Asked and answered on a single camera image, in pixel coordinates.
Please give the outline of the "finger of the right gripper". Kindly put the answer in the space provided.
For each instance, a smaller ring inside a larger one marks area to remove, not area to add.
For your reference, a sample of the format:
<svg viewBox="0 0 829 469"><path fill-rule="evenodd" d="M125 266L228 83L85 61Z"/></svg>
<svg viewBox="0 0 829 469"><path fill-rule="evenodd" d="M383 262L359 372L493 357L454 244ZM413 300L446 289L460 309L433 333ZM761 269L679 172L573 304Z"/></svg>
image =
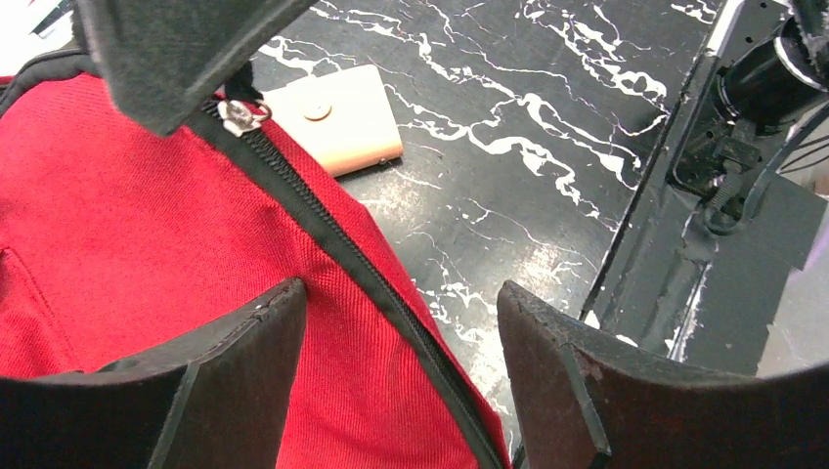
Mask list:
<svg viewBox="0 0 829 469"><path fill-rule="evenodd" d="M116 107L167 136L309 1L79 1L87 51Z"/></svg>

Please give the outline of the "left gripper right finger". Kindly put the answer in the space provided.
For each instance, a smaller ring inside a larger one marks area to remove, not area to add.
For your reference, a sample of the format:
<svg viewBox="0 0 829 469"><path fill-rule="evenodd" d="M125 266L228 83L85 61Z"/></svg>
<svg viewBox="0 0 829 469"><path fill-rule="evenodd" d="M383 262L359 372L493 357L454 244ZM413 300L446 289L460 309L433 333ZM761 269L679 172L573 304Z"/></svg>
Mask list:
<svg viewBox="0 0 829 469"><path fill-rule="evenodd" d="M824 468L828 368L756 378L675 362L508 281L499 332L527 468Z"/></svg>

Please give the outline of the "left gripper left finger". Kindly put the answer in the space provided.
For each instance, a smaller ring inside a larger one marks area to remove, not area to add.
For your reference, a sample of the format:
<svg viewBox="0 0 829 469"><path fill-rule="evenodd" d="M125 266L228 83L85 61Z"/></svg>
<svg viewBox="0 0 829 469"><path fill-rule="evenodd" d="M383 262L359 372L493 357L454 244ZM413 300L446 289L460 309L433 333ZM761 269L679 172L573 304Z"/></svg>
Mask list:
<svg viewBox="0 0 829 469"><path fill-rule="evenodd" d="M272 468L306 326L303 282L91 373L1 382L5 468Z"/></svg>

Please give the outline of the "red student backpack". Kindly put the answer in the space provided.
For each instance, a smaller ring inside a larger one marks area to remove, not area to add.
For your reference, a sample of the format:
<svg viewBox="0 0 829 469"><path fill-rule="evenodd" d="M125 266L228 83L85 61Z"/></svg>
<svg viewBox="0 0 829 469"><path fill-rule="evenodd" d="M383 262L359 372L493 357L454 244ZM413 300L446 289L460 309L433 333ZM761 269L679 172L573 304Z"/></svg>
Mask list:
<svg viewBox="0 0 829 469"><path fill-rule="evenodd" d="M272 468L506 468L499 418L368 210L212 96L159 137L81 51L1 81L1 382L95 372L289 278L303 344Z"/></svg>

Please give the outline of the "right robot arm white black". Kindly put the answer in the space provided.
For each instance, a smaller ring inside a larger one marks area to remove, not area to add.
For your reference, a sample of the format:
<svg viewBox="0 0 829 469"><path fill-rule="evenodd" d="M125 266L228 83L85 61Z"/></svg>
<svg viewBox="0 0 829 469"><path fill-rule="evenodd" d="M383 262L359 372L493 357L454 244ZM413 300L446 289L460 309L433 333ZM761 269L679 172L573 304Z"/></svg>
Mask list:
<svg viewBox="0 0 829 469"><path fill-rule="evenodd" d="M309 8L307 1L77 1L73 31L117 108L167 136L219 88L256 101L249 57ZM676 183L702 196L714 234L734 233L756 215L773 174L828 116L828 5L791 8L774 33L722 71L709 98L723 122L750 122L761 134L808 110L813 117L765 162L749 144L726 155L717 137L709 155L682 154L676 164Z"/></svg>

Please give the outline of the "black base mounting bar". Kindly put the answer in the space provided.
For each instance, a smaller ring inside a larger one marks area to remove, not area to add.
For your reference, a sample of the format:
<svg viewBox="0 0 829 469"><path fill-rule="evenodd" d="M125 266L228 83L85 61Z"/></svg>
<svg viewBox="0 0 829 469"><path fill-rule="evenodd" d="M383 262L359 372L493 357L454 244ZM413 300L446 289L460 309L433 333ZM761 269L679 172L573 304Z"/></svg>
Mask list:
<svg viewBox="0 0 829 469"><path fill-rule="evenodd" d="M792 16L795 1L729 1L684 84L657 153L583 307L582 319L640 349L678 362L754 374L790 275L802 270L825 202L787 179L799 151L826 149L815 127L771 177L759 210L720 235L705 223L702 196L675 181L682 154L707 156L717 137L733 156L752 145L759 162L813 117L808 110L769 134L723 122L709 94L722 71Z"/></svg>

